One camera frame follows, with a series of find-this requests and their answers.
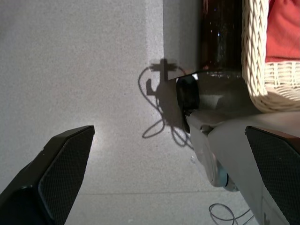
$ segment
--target gray plastic part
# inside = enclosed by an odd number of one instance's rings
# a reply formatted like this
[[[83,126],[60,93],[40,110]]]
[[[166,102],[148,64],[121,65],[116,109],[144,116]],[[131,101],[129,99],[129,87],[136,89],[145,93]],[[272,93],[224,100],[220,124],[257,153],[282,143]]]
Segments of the gray plastic part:
[[[289,223],[263,184],[245,129],[262,127],[300,137],[299,118],[300,112],[259,114],[228,120],[208,134],[210,151],[240,190],[259,224],[268,224],[264,223],[265,217],[270,225]]]
[[[228,118],[214,111],[193,111],[187,116],[190,127],[191,142],[197,159],[205,170],[209,182],[215,187],[224,187],[227,184],[227,172],[210,151],[207,134],[217,125]]]

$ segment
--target red cloth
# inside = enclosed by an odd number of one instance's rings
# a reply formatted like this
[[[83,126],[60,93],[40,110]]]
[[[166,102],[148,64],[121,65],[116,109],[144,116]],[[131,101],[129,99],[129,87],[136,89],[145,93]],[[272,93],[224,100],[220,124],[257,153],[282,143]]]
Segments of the red cloth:
[[[300,0],[269,0],[266,62],[300,60]]]

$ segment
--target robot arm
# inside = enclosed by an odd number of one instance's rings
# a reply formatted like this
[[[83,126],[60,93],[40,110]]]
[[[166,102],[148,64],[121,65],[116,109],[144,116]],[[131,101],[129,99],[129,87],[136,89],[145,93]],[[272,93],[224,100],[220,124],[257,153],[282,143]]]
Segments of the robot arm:
[[[186,118],[213,186],[238,189],[259,224],[299,224],[300,112],[229,120],[194,110]]]

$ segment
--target brown bottle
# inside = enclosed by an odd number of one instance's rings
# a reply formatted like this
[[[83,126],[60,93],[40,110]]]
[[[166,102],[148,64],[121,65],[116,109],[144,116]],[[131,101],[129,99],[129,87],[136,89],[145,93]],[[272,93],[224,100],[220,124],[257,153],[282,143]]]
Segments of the brown bottle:
[[[242,0],[203,0],[202,69],[241,70]]]

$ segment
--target white wicker basket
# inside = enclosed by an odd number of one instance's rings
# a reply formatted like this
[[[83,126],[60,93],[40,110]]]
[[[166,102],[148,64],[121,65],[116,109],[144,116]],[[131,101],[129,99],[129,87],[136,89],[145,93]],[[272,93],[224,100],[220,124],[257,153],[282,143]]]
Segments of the white wicker basket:
[[[300,61],[266,59],[269,0],[243,0],[242,74],[264,113],[300,110]]]

